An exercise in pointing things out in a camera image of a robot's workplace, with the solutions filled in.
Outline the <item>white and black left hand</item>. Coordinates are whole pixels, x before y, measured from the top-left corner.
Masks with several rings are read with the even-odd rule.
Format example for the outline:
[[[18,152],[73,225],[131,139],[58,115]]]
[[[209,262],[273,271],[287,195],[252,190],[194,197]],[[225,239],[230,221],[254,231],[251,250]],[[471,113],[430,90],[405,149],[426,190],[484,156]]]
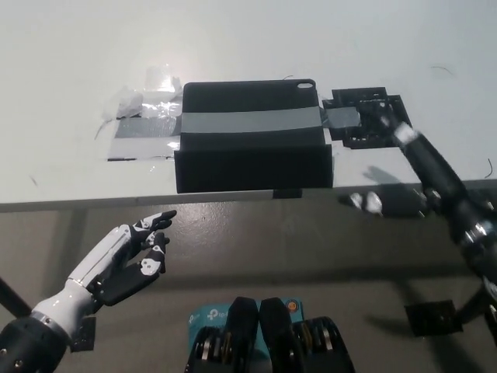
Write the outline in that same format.
[[[114,228],[68,278],[84,287],[98,307],[116,305],[138,293],[165,273],[169,238],[163,230],[175,216],[176,211],[166,211]]]

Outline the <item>white and black right hand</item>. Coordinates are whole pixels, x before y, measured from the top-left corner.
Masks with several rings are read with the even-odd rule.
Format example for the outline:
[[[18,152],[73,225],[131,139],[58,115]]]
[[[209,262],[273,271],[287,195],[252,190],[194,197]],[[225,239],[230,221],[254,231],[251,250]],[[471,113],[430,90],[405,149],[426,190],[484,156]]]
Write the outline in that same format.
[[[339,196],[338,201],[365,214],[382,218],[424,218],[429,213],[426,201],[416,192],[354,192]]]

